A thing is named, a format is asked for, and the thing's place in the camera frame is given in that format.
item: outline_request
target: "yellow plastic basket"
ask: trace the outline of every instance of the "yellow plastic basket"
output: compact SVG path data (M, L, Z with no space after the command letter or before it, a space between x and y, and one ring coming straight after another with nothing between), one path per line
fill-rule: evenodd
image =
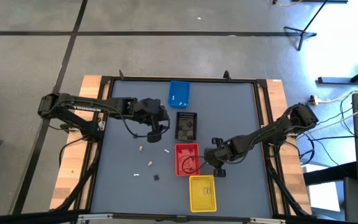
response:
M214 176L192 175L189 183L191 212L216 212Z

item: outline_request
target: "black plastic basket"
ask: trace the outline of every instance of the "black plastic basket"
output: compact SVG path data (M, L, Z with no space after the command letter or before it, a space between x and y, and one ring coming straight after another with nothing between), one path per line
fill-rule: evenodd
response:
M194 141L197 135L197 113L177 112L175 139Z

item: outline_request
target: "concrete floor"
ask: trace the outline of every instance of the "concrete floor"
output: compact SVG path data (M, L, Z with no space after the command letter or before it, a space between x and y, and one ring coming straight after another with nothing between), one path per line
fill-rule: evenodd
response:
M71 31L80 5L80 0L0 0L0 30ZM80 30L281 32L283 26L303 28L319 6L303 2L282 8L270 0L94 0ZM296 37L77 37L61 92L77 95L83 75L117 75L119 69L125 75L184 77L221 77L229 70L235 78L281 79L289 105L310 95L332 99L358 89L315 83L320 76L358 72L358 0L327 4L310 31L318 36L305 41L301 52L295 50ZM40 123L40 97L52 90L68 39L0 36L0 215L11 205ZM344 108L350 106L348 100ZM339 113L339 103L313 109L324 120ZM314 134L339 135L347 135L341 125ZM48 131L25 212L48 210L66 138ZM310 149L305 138L298 145L302 152ZM340 164L356 159L352 139L324 145ZM313 161L334 165L319 145Z

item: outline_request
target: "red plastic basket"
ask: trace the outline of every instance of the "red plastic basket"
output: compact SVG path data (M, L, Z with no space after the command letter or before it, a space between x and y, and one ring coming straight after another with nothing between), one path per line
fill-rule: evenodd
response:
M175 172L177 173L177 176L199 175L200 170L192 174L187 174L182 170L182 163L185 159L187 159L183 165L185 171L191 172L200 167L197 143L175 145Z

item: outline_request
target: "cable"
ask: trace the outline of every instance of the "cable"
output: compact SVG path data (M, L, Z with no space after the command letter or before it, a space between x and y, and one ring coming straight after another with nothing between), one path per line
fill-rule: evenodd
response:
M299 150L298 146L296 146L295 144L292 144L290 142L287 142L287 141L285 141L285 143L290 144L291 146L295 147L296 150L298 150L298 155L301 156L301 151Z
M89 103L89 102L86 101L86 100L74 100L74 101L75 101L75 102L82 102L82 103ZM61 101L61 102L55 104L55 105L52 107L52 109L50 109L48 112L44 113L43 115L49 114L56 106L58 106L58 105L60 105L60 104L62 104L62 103L65 103L65 102L72 102L72 100L63 100L63 101ZM170 121L170 118L169 118L169 116L168 116L168 113L165 112L165 114L167 115L167 118L168 118L168 126L167 126L161 133L152 134L152 135L149 135L149 136L148 136L148 135L139 136L139 135L133 133L133 132L129 129L129 127L128 127L128 125L127 125L127 123L126 123L124 117L122 116L122 114L121 114L120 112L118 112L117 109L115 109L115 108L112 107L112 106L104 105L104 104L102 104L102 103L92 102L92 104L94 104L94 105L99 105L99 106L103 106L103 107L109 108L109 109L113 110L114 112L116 112L116 113L118 114L118 116L122 119L122 122L124 123L125 128L126 128L126 129L128 130L128 132L129 132L131 135L133 135L135 138L146 138L146 137L159 136L159 135L162 135L163 133L166 133L166 132L170 129L171 121Z
M280 7L291 7L291 6L294 6L294 5L298 4L298 3L301 3L302 1L303 1L303 0L299 0L299 1L297 1L297 2L295 2L295 3L292 3L292 4L289 4L289 5L284 5L284 4L278 3L278 0L275 0L274 2L275 2L277 5L279 5Z
M302 163L301 166L304 166L304 165L308 164L308 163L314 158L314 152L315 152L315 151L314 151L314 142L313 142L313 141L310 141L310 144L311 144L311 149L310 149L309 151L306 151L305 153L303 153L303 154L301 154L301 155L299 156L299 160L300 160L300 159L302 159L302 157L305 156L306 154L311 153L309 159L308 159L306 162Z
M252 148L254 147L253 144L254 144L254 141L255 141L257 138L259 138L259 137L261 137L262 135L268 133L269 131L274 131L275 128L277 128L277 127L280 125L280 123L282 122L283 118L286 117L286 116L288 116L288 115L292 112L292 110L293 110L294 108L296 108L296 107L298 107L298 105L293 105L293 106L287 108L287 109L284 111L284 113L281 115L281 117L277 118L276 121L278 121L278 123L277 123L273 128L268 129L268 130L266 130L265 132L258 134L255 138L253 138L253 140L252 140L251 143L249 144L248 151L249 151L249 149L252 149ZM268 155L269 155L269 157L274 157L274 155L273 155L273 156L270 155L270 150L269 150L269 152L268 152ZM220 158L218 158L218 157L216 157L216 159L219 160L219 161L221 161L221 162L223 162L223 163L225 163L225 164L239 164L239 163L241 163L242 161L244 161L244 159L246 158L246 156L247 156L247 154L244 154L244 156L243 156L239 161L235 161L235 162L224 161L224 160L222 160L222 159L220 159Z
M62 128L56 128L56 127L53 127L52 125L48 124L48 126L54 130L58 130L58 131L64 131L64 129Z
M344 95L344 96L340 96L340 97L335 98L335 99L333 99L333 100L318 101L318 103L332 103L332 102L338 101L338 100L340 100L340 99L342 99L342 98L351 96L351 95L353 95L353 94L355 94L355 93L358 93L358 90L351 91L349 94L346 94L346 95Z
M343 104L343 101L345 101L349 96L347 96L347 97L345 97L343 100L341 100L341 104L339 105L339 110L341 111L342 119L344 119L344 115L343 115L344 112L343 112L342 104ZM346 130L347 130L350 134L354 135L354 133L351 131L351 129L347 126L346 122L343 121L342 123L343 123L343 125L345 126Z
M351 109L352 109L352 108L349 108L349 109L347 109L346 111L344 111L343 113L346 113L346 112L348 112L348 111L351 110ZM339 113L339 114L333 116L332 118L328 118L328 119L325 120L325 121L318 122L316 125L320 125L320 124L322 124L322 123L325 123L325 122L329 121L330 119L334 119L334 118L338 117L339 115L341 115L341 114L343 114L343 113Z
M197 171L199 171L201 168L203 168L203 166L205 166L205 164L207 164L207 162L204 161L204 162L202 163L202 165L199 166L199 168L197 168L197 169L195 169L195 170L193 170L193 171L187 172L187 171L185 170L185 162L186 162L188 159L190 159L190 158L196 158L196 157L198 157L198 158L204 158L203 156L189 156L189 157L187 157L187 158L181 163L181 169L182 169L186 174L194 174L195 172L197 172Z
M273 147L273 155L270 155L270 150L268 151L268 156L269 156L270 158L275 157L275 156L277 155L277 153L280 152L280 147L277 147L277 148L278 148L278 149L275 150L274 147Z
M346 170L343 169L337 162L335 162L335 160L329 155L329 153L328 153L327 149L325 148L324 144L321 143L321 141L315 139L315 138L313 137L313 135L310 133L310 131L308 131L308 132L309 132L310 136L313 138L314 141L317 141L318 143L320 143L320 145L323 147L324 151L326 151L326 154L328 155L329 159L330 159L331 161L333 161L338 167L340 167L341 170L343 171L343 173L345 173L348 177L351 177L351 176L346 172Z
M77 139L77 140L74 140L74 141L72 141L72 142L69 142L69 143L65 144L65 145L62 147L62 149L61 149L60 152L59 152L59 167L60 167L60 165L62 164L62 155L63 155L63 152L64 152L65 148L66 148L67 146L71 145L71 144L74 144L74 143L80 141L80 140L84 140L85 138L86 138L86 136L83 136L82 138L79 138L79 139Z
M335 136L335 137L325 137L325 138L319 138L312 141L318 141L318 140L324 140L324 139L337 139L337 138L358 138L358 136Z
M330 127L330 126L332 126L332 125L335 125L335 124L338 124L338 123L340 123L340 122L342 122L342 121L344 121L344 120L347 120L347 119L349 119L349 118L351 118L351 117L353 117L353 116L355 116L355 115L357 115L357 114L358 114L358 111L356 111L354 114L352 114L352 115L350 115L350 116L347 116L347 117L345 117L344 119L341 119L341 120L339 120L339 121L337 121L337 122L335 122L335 123L329 124L329 125L327 125L327 126L323 126L323 127L321 127L321 128L318 128L318 129L314 129L314 130L310 131L309 133L313 133L313 132L322 130L322 129L324 129L324 128L328 128L328 127Z

